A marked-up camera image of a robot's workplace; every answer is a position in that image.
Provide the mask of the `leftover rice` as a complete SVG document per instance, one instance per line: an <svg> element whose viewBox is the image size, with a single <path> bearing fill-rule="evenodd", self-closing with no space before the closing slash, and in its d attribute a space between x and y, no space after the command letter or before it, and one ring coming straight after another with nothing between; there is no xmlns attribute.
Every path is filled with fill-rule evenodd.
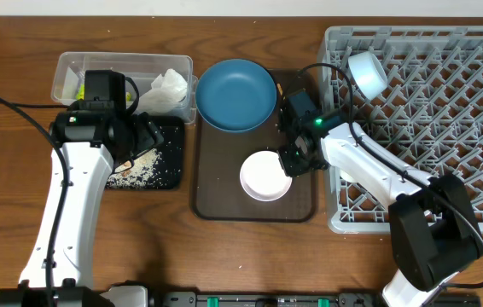
<svg viewBox="0 0 483 307"><path fill-rule="evenodd" d="M112 189L145 189L154 179L162 153L152 149L135 160L119 166L108 178L106 187Z"/></svg>

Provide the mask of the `white napkin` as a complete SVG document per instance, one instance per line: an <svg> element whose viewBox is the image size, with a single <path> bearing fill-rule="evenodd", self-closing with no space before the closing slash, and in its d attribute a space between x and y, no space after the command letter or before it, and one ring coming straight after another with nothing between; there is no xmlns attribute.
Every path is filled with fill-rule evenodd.
<svg viewBox="0 0 483 307"><path fill-rule="evenodd" d="M176 70L170 68L160 74L149 91L139 99L137 111L166 114L181 109L188 94L188 81Z"/></svg>

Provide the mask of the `pink bowl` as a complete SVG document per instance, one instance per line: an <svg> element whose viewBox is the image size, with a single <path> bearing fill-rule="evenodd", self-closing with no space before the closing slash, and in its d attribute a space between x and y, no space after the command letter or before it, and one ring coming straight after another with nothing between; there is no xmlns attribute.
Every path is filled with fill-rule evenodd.
<svg viewBox="0 0 483 307"><path fill-rule="evenodd" d="M293 181L285 174L279 154L272 151L251 154L241 165L239 178L246 194L263 202L282 198Z"/></svg>

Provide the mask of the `yellow green snack wrapper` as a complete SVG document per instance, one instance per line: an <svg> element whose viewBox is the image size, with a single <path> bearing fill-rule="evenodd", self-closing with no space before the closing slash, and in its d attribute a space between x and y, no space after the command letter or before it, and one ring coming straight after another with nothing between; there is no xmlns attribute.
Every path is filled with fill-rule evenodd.
<svg viewBox="0 0 483 307"><path fill-rule="evenodd" d="M81 101L112 101L120 98L124 93L125 102L133 102L135 96L125 87L125 84L90 84L89 91L86 91L84 85L79 87L76 100Z"/></svg>

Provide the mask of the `dark blue plate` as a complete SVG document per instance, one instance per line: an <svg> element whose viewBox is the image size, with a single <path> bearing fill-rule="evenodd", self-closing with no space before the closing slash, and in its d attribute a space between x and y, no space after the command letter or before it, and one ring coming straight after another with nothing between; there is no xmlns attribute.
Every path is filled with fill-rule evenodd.
<svg viewBox="0 0 483 307"><path fill-rule="evenodd" d="M254 130L273 113L276 83L267 69L245 59L210 66L195 90L200 116L212 127L232 133Z"/></svg>

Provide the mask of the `light blue bowl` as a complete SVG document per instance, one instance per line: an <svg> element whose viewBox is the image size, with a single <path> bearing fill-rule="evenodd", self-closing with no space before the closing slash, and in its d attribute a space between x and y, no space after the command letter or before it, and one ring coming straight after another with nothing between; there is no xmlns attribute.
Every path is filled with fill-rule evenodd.
<svg viewBox="0 0 483 307"><path fill-rule="evenodd" d="M351 55L347 63L357 87L368 100L375 99L387 88L387 75L373 53Z"/></svg>

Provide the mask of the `white cup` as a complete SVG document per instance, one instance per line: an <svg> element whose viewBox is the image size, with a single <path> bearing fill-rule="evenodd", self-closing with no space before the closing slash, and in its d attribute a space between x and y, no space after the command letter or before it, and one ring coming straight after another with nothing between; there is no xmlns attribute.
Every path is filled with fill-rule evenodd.
<svg viewBox="0 0 483 307"><path fill-rule="evenodd" d="M354 177L352 177L351 175L349 175L347 172L343 170L340 170L340 177L346 182L350 182L350 183L357 182L357 180Z"/></svg>

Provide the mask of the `wooden chopstick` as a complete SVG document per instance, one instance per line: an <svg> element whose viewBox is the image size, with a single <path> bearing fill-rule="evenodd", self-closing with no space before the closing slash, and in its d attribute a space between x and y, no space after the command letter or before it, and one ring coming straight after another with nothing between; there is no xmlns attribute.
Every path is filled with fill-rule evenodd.
<svg viewBox="0 0 483 307"><path fill-rule="evenodd" d="M282 96L283 95L282 86L279 83L277 83L276 84L276 88L278 90L279 95Z"/></svg>

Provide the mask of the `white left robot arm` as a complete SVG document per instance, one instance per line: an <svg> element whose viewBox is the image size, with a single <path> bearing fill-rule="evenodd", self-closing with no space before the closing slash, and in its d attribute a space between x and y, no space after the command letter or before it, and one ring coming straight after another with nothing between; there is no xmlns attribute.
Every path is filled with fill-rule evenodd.
<svg viewBox="0 0 483 307"><path fill-rule="evenodd" d="M137 113L120 72L89 70L84 97L36 129L52 146L52 177L32 254L17 287L0 289L0 306L154 306L146 286L93 288L93 246L108 178L163 142L147 113Z"/></svg>

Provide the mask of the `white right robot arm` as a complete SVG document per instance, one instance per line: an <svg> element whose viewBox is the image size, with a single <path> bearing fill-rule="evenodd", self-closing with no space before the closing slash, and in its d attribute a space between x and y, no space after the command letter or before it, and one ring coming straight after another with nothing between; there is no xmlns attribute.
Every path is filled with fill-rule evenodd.
<svg viewBox="0 0 483 307"><path fill-rule="evenodd" d="M288 138L278 151L287 176L335 166L387 208L398 270L382 290L386 305L431 304L483 256L480 228L457 176L433 177L405 164L343 113L323 113L305 90L284 98L278 127Z"/></svg>

